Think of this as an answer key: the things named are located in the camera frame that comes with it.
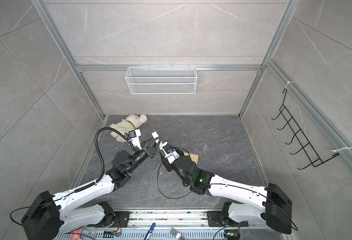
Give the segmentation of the white glue stick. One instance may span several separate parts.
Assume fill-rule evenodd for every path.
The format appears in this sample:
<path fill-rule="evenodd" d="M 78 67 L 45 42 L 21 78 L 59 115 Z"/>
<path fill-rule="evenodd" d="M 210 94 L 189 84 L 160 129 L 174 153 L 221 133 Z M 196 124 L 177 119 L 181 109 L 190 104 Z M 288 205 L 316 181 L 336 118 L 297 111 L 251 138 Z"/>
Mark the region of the white glue stick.
<path fill-rule="evenodd" d="M 159 139 L 159 134 L 157 132 L 152 133 L 153 139 L 158 140 Z"/>

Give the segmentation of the yellow envelope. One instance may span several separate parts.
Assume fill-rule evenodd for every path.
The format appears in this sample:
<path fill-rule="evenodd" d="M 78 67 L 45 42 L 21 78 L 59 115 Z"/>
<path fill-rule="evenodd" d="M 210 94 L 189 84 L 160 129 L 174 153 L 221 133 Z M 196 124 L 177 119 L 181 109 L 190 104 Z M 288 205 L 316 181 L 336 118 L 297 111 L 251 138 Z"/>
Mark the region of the yellow envelope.
<path fill-rule="evenodd" d="M 197 165 L 197 164 L 198 164 L 198 158 L 199 158 L 199 156 L 198 156 L 198 155 L 195 155 L 195 154 L 190 154 L 189 156 L 190 156 L 191 160 L 192 160 L 194 163 L 196 163 L 196 165 Z"/>

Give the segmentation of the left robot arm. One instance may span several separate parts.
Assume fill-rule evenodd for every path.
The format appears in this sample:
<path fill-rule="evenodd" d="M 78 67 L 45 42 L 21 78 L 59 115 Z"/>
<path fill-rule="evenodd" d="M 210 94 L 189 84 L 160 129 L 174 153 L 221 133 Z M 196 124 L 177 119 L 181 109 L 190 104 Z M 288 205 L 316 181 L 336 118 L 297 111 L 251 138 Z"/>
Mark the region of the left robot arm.
<path fill-rule="evenodd" d="M 158 149 L 160 138 L 157 132 L 152 138 L 141 142 L 140 130 L 129 132 L 124 139 L 134 151 L 119 151 L 112 161 L 112 168 L 105 170 L 102 164 L 101 175 L 86 184 L 65 192 L 40 193 L 31 206 L 26 207 L 20 226 L 29 240 L 52 240 L 58 234 L 69 233 L 82 227 L 109 227 L 116 221 L 110 204 L 99 202 L 90 207 L 84 205 L 100 196 L 122 188 L 132 173 L 146 159 L 153 158 Z"/>

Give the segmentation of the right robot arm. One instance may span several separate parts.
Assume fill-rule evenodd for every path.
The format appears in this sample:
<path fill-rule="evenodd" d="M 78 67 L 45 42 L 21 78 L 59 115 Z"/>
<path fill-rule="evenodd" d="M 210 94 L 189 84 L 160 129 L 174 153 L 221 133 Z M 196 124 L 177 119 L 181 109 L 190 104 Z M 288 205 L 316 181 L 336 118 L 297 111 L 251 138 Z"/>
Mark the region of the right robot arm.
<path fill-rule="evenodd" d="M 247 217 L 264 221 L 271 229 L 291 234 L 298 227 L 292 220 L 292 200 L 275 184 L 257 187 L 230 181 L 197 167 L 180 149 L 161 150 L 167 171 L 175 171 L 191 193 L 232 200 L 225 204 L 223 218 L 231 224 L 245 222 Z"/>

